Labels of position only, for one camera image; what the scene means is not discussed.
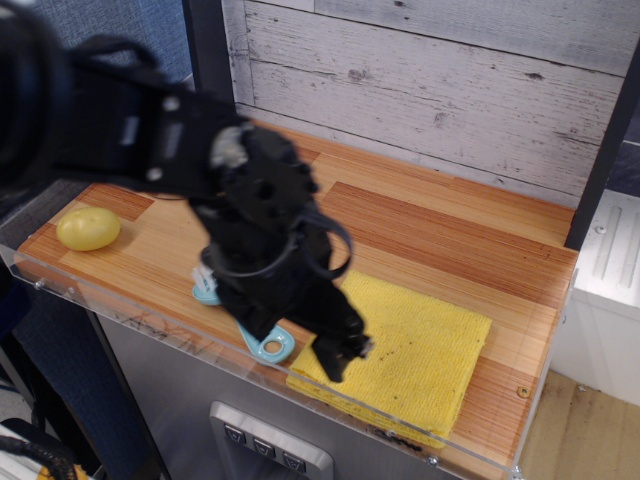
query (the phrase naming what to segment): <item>cable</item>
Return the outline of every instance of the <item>cable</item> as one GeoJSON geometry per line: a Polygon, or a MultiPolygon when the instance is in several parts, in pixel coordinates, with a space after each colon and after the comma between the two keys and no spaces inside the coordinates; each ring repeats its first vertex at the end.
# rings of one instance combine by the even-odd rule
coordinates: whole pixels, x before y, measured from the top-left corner
{"type": "Polygon", "coordinates": [[[75,467],[69,460],[55,456],[40,445],[0,436],[0,450],[38,462],[47,467],[55,480],[78,480],[75,467]]]}

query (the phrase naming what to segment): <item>black frame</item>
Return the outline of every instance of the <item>black frame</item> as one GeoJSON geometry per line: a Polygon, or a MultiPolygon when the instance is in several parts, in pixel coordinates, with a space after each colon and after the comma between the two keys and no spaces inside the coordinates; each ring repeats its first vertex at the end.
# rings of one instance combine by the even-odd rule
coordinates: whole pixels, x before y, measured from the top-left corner
{"type": "Polygon", "coordinates": [[[580,204],[573,217],[571,229],[564,244],[567,248],[573,250],[582,248],[639,98],[640,41],[638,41],[636,51],[631,59],[627,76],[622,84],[609,126],[602,139],[598,156],[593,164],[593,169],[589,174],[589,179],[580,198],[580,204]]]}
{"type": "Polygon", "coordinates": [[[196,91],[235,104],[221,0],[182,0],[196,91]]]}

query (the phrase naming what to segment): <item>yellow toy potato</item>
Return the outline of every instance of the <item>yellow toy potato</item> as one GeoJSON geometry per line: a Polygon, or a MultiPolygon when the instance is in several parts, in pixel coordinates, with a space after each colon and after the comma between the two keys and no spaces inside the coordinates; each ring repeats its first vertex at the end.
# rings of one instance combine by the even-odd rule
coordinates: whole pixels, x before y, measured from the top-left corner
{"type": "Polygon", "coordinates": [[[118,238],[119,233],[118,216],[101,207],[86,207],[68,212],[56,227],[60,243],[80,252],[106,247],[118,238]]]}

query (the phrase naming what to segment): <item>stain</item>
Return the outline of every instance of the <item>stain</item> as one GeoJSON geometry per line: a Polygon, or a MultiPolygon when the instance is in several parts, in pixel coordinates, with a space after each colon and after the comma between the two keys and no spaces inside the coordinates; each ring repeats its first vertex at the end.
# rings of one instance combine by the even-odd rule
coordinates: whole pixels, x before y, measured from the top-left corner
{"type": "Polygon", "coordinates": [[[351,69],[351,70],[349,70],[349,73],[347,75],[349,77],[349,80],[352,80],[354,82],[361,82],[362,80],[371,80],[371,79],[373,79],[373,75],[371,75],[366,70],[360,71],[360,70],[356,70],[356,69],[351,69]]]}
{"type": "Polygon", "coordinates": [[[387,432],[385,432],[384,430],[381,430],[379,428],[375,428],[373,429],[373,433],[380,438],[384,438],[385,440],[391,442],[391,443],[395,443],[397,445],[402,445],[404,447],[408,447],[411,450],[413,450],[414,452],[421,452],[422,451],[422,447],[420,445],[416,445],[413,443],[409,443],[406,440],[402,439],[402,438],[398,438],[395,436],[389,436],[387,435],[387,432]]]}
{"type": "Polygon", "coordinates": [[[362,72],[360,70],[349,70],[348,75],[349,79],[353,80],[354,82],[360,82],[364,78],[364,75],[362,75],[362,72]]]}
{"type": "Polygon", "coordinates": [[[525,75],[531,80],[544,80],[544,77],[539,73],[525,73],[525,75]]]}
{"type": "Polygon", "coordinates": [[[438,128],[442,128],[444,127],[445,121],[447,119],[448,115],[444,112],[438,112],[436,113],[435,118],[433,119],[433,123],[435,124],[436,127],[438,128]]]}

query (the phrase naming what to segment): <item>button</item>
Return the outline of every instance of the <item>button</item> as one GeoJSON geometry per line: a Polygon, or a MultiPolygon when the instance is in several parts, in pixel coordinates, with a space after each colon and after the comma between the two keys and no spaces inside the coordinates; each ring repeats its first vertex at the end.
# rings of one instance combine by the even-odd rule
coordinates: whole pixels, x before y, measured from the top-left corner
{"type": "Polygon", "coordinates": [[[284,460],[284,464],[291,470],[295,470],[300,473],[305,473],[307,471],[304,461],[298,457],[294,457],[290,453],[282,452],[282,459],[284,460]]]}
{"type": "Polygon", "coordinates": [[[231,427],[227,424],[224,426],[225,432],[227,432],[227,437],[233,440],[236,443],[241,445],[245,445],[247,443],[247,439],[244,436],[244,432],[242,430],[238,430],[235,427],[231,427]]]}
{"type": "Polygon", "coordinates": [[[254,438],[253,448],[255,448],[256,452],[258,452],[260,455],[264,455],[265,457],[269,457],[269,458],[276,458],[275,449],[268,443],[263,442],[262,440],[258,440],[257,438],[254,438]]]}

